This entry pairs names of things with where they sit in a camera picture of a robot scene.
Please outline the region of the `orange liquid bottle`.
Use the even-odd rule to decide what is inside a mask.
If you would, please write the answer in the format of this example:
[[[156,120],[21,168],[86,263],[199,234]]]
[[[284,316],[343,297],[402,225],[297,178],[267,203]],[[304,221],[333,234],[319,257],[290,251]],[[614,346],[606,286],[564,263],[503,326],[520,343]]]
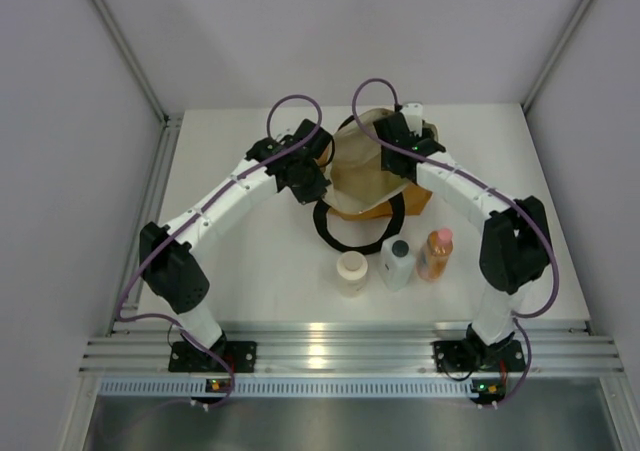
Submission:
[[[416,272],[427,281],[437,281],[444,273],[453,252],[453,232],[449,228],[432,231],[420,248]]]

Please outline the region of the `white bottle black cap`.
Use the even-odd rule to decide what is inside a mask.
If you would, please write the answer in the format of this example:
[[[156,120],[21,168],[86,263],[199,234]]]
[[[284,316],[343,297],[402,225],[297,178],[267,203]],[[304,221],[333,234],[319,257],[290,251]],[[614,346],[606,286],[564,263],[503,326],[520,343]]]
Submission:
[[[399,236],[392,236],[382,243],[380,273],[391,292],[406,287],[413,273],[415,256],[409,243]]]

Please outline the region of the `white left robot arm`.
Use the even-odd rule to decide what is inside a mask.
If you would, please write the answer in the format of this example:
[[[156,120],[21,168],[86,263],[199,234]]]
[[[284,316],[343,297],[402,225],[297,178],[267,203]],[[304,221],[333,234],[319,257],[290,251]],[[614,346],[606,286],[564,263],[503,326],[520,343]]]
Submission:
[[[171,308],[202,369],[215,370],[226,357],[226,335],[205,304],[206,253],[255,206],[284,189],[301,204],[322,198],[329,180],[320,159],[332,144],[328,131],[305,119],[292,134],[254,143],[221,185],[180,216],[142,228],[141,278]]]

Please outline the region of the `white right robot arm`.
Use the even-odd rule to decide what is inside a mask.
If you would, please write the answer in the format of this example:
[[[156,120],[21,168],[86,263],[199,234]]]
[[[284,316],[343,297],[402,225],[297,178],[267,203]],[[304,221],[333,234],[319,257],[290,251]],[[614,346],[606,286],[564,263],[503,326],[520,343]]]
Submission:
[[[382,147],[381,166],[429,190],[452,206],[481,234],[479,268],[486,281],[478,313],[442,368],[476,371],[498,361],[513,339],[521,287],[552,273],[545,314],[559,294],[559,266],[543,203],[511,198],[465,170],[420,123],[396,111],[373,124]]]

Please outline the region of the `cream round jar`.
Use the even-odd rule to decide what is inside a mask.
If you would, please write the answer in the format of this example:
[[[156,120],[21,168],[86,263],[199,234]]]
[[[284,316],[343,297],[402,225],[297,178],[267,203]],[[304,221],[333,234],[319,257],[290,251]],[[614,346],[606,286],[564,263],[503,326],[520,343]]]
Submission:
[[[369,264],[357,251],[343,253],[336,262],[340,293],[348,298],[357,297],[367,281]]]

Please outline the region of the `tan canvas bag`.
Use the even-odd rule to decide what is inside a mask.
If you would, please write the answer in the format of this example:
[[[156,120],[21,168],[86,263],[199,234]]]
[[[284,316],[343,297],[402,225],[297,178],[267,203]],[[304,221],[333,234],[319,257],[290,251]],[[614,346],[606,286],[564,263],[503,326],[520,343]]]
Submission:
[[[402,230],[406,216],[418,216],[432,197],[430,190],[418,186],[381,169],[381,144],[373,123],[385,116],[399,112],[400,105],[392,110],[373,108],[357,116],[349,116],[333,134],[333,157],[323,167],[324,176],[330,181],[325,195],[316,202],[313,221],[318,235],[333,249],[345,253],[357,251],[371,255],[381,251],[382,243]],[[430,151],[439,152],[435,125],[423,120],[416,153],[426,156]],[[390,219],[382,236],[367,245],[348,246],[329,232],[328,216],[337,215],[347,221],[363,221],[376,218]]]

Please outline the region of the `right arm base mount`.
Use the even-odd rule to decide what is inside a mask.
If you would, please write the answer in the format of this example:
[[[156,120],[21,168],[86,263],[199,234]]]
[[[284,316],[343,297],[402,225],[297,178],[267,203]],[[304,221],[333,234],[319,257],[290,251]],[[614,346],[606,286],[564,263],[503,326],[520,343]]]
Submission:
[[[471,339],[440,340],[432,348],[441,373],[522,372],[526,364],[521,342],[513,338],[492,345]]]

